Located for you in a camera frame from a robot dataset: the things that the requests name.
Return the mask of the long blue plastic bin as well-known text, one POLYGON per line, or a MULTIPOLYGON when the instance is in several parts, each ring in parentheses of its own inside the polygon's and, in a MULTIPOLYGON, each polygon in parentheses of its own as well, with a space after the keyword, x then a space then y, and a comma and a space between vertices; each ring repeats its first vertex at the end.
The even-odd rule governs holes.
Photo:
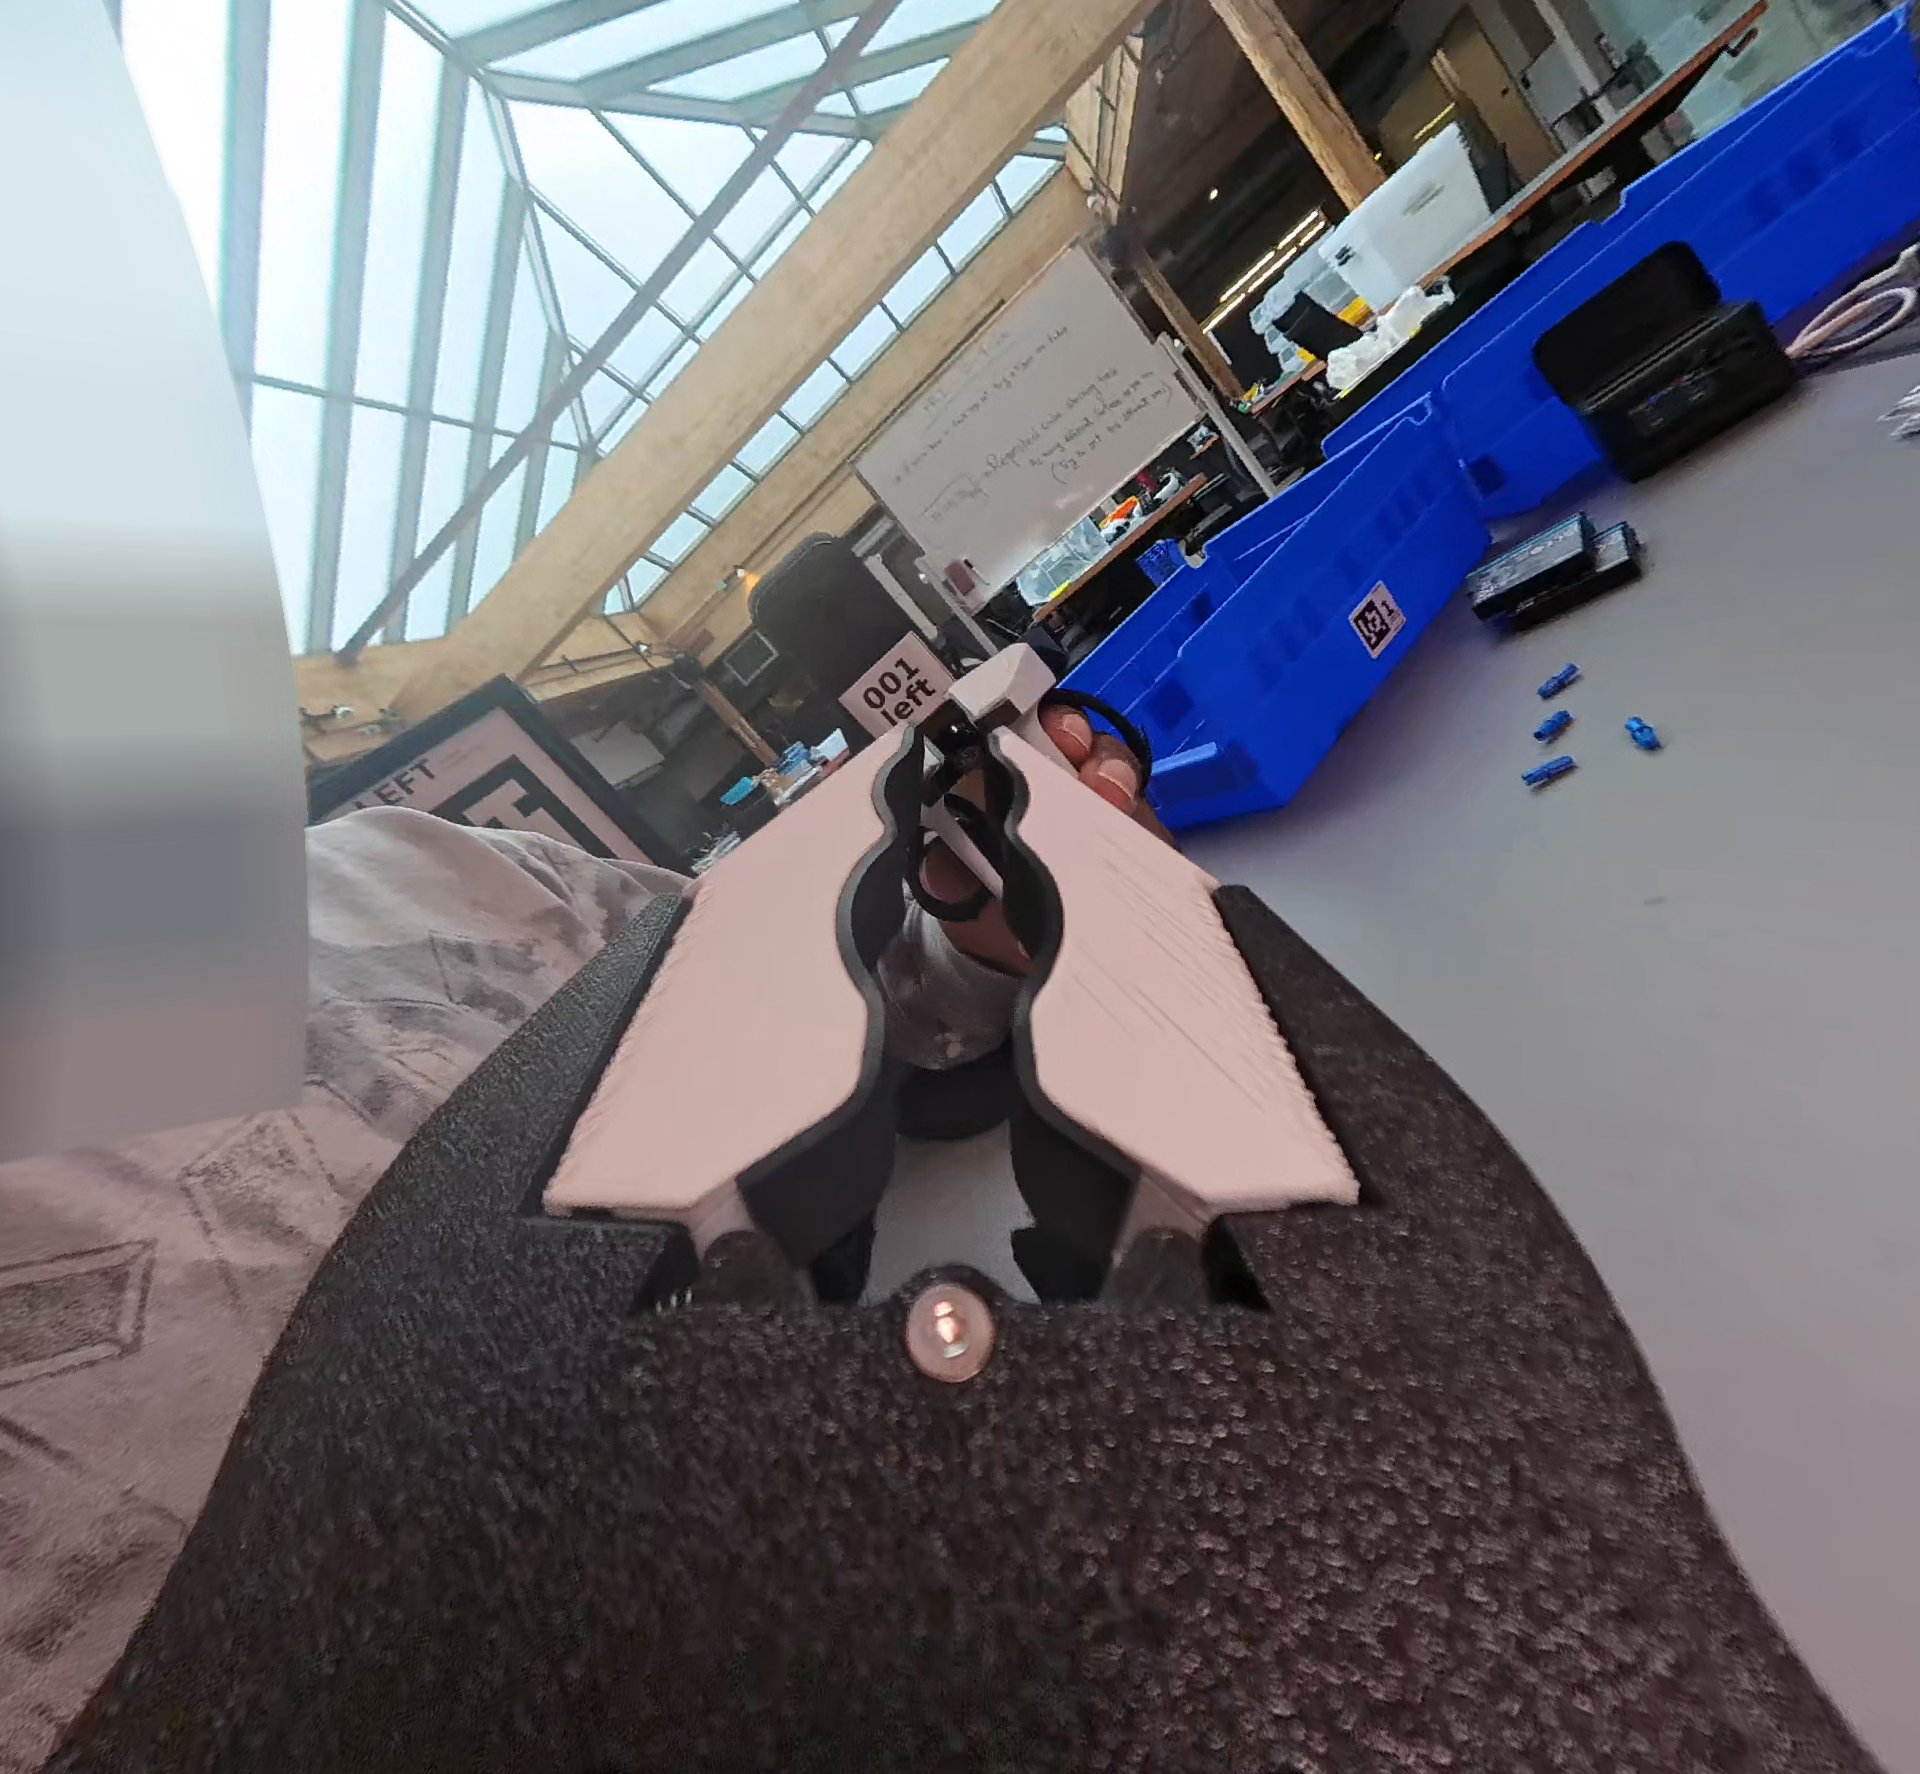
POLYGON ((1721 299, 1799 314, 1917 215, 1917 12, 1886 12, 1790 82, 1630 185, 1325 441, 1328 480, 1431 403, 1487 517, 1522 514, 1601 469, 1531 357, 1536 341, 1673 241, 1721 299))

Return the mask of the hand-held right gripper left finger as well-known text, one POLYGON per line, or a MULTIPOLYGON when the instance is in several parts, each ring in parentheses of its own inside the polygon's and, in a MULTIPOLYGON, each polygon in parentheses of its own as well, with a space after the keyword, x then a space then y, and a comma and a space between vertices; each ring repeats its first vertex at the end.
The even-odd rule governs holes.
POLYGON ((896 733, 701 876, 554 1169, 550 1216, 842 1252, 896 1168, 878 963, 905 913, 923 744, 896 733))

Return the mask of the white plastic storage box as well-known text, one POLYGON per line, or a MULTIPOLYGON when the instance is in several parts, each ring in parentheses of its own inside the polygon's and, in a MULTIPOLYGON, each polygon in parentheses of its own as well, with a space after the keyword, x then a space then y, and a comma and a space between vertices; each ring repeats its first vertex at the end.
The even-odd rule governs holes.
POLYGON ((1316 252, 1352 295, 1380 314, 1425 285, 1426 275, 1443 275, 1509 193, 1503 151, 1454 116, 1332 225, 1316 252))

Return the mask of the wooden top workbench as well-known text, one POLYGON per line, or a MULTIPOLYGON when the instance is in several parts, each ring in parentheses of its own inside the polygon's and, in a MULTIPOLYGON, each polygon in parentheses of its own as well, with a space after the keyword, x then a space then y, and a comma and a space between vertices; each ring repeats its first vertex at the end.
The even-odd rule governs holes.
POLYGON ((1421 288, 1431 287, 1442 277, 1452 277, 1461 265, 1480 252, 1513 240, 1525 231, 1525 223, 1555 197, 1578 190, 1584 182, 1605 178, 1613 189, 1625 189, 1644 178, 1656 166, 1645 141, 1661 129, 1697 86, 1713 71, 1721 60, 1738 57, 1758 33, 1758 24, 1768 11, 1768 0, 1753 0, 1738 17, 1729 18, 1715 36, 1701 44, 1692 55, 1637 96, 1616 116, 1607 121, 1597 133, 1578 141, 1565 156, 1558 157, 1548 169, 1522 187, 1522 190, 1501 206, 1489 223, 1480 225, 1468 241, 1440 257, 1426 273, 1419 275, 1421 288))

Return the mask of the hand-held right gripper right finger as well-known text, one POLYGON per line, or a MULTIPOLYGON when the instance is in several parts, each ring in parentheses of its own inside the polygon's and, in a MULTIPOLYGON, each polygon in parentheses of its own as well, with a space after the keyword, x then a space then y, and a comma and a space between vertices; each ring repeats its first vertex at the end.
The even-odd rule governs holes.
POLYGON ((1219 905, 1219 885, 1057 759, 993 736, 998 904, 1025 957, 1007 1038, 1013 1235, 1044 1303, 1092 1300, 1143 1236, 1362 1186, 1219 905))

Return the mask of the black battery pack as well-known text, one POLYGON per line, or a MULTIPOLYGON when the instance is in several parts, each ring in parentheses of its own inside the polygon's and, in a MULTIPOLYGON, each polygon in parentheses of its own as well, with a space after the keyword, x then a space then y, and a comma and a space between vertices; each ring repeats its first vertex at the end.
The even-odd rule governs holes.
POLYGON ((1518 635, 1586 609, 1603 597, 1644 578, 1644 545, 1632 523, 1621 521, 1592 541, 1584 561, 1568 564, 1549 586, 1527 596, 1501 616, 1501 634, 1518 635))
POLYGON ((1597 529, 1576 512, 1472 568, 1464 582, 1475 620, 1503 620, 1572 586, 1597 566, 1597 529))

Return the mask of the crumpled white plastic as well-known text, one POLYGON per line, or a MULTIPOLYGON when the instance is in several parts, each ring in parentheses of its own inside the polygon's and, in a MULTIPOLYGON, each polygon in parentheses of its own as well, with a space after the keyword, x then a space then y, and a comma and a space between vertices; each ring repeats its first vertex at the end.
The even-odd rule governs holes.
POLYGON ((1350 395, 1359 383, 1405 351, 1423 327, 1456 305, 1450 277, 1442 275, 1426 288, 1408 287, 1380 310, 1355 338, 1331 350, 1325 383, 1331 395, 1350 395))

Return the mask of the person's left forearm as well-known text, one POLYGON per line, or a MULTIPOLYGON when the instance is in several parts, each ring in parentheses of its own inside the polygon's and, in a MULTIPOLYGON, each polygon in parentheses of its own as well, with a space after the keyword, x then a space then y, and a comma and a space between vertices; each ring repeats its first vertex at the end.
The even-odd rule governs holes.
POLYGON ((882 1054, 894 1068, 951 1072, 1007 1036, 1023 972, 1001 972, 957 947, 943 922, 910 904, 880 952, 882 1054))

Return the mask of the black framed marker board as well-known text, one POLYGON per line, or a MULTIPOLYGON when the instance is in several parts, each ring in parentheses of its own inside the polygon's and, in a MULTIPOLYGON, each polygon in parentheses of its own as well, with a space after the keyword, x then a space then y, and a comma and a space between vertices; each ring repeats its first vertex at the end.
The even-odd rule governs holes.
POLYGON ((684 851, 509 679, 475 688, 306 789, 308 827, 362 809, 413 809, 468 828, 536 835, 603 860, 689 872, 684 851))

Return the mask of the person's left hand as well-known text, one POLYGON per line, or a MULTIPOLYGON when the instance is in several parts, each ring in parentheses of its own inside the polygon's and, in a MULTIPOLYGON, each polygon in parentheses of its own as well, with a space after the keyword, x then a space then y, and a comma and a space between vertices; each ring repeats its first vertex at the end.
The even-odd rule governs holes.
MULTIPOLYGON (((1116 723, 1089 714, 1079 698, 1057 692, 1038 708, 1037 725, 1066 771, 1098 800, 1116 806, 1136 827, 1178 849, 1143 796, 1143 771, 1116 723)), ((916 872, 918 899, 938 922, 947 942, 964 958, 991 972, 1022 973, 1030 958, 1009 931, 998 898, 981 885, 962 857, 929 835, 916 872)))

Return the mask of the whiteboard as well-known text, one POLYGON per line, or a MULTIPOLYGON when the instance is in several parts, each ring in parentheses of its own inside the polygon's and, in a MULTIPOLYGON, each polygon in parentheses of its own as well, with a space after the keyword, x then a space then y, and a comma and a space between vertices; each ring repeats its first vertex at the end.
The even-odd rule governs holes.
POLYGON ((1204 416, 1089 252, 1048 262, 854 457, 962 609, 998 589, 1204 416))

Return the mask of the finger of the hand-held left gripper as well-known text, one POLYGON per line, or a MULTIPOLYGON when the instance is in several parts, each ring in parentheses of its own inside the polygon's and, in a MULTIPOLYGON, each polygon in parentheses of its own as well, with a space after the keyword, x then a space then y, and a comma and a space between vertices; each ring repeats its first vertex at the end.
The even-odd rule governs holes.
POLYGON ((964 733, 1043 736, 1040 712, 1055 680, 1050 664, 1035 648, 1012 647, 953 680, 951 717, 964 733))

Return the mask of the black hard case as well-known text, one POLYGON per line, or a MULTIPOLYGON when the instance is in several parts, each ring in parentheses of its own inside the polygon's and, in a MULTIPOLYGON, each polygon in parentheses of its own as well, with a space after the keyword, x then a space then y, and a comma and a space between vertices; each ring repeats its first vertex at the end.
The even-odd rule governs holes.
POLYGON ((1787 397, 1797 367, 1753 299, 1721 299, 1667 241, 1531 345, 1540 376, 1603 462, 1637 484, 1787 397))

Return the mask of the blue bin with square sticker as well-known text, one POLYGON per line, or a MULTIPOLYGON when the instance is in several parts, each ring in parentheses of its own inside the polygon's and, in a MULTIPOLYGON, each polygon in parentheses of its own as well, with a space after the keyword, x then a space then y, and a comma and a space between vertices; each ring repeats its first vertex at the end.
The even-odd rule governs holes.
POLYGON ((1279 807, 1489 539, 1443 421, 1405 416, 1217 533, 1066 685, 1143 734, 1165 828, 1279 807))

